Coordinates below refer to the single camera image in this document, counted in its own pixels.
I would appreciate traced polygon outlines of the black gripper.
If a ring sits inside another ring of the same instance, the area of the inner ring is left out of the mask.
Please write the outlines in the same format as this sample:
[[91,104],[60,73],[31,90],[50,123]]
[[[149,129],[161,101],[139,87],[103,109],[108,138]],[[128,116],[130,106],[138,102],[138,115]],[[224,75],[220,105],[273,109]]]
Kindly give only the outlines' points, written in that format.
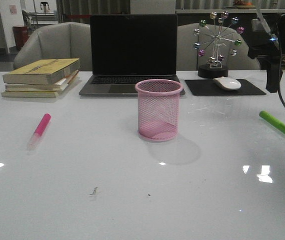
[[[265,32],[266,37],[261,44],[249,46],[248,56],[254,58],[285,56],[285,13],[278,14],[272,25],[268,24],[261,11],[261,1],[256,2],[256,15],[251,21],[254,32]],[[277,93],[283,71],[279,59],[271,59],[267,62],[267,82],[265,89],[269,93]]]

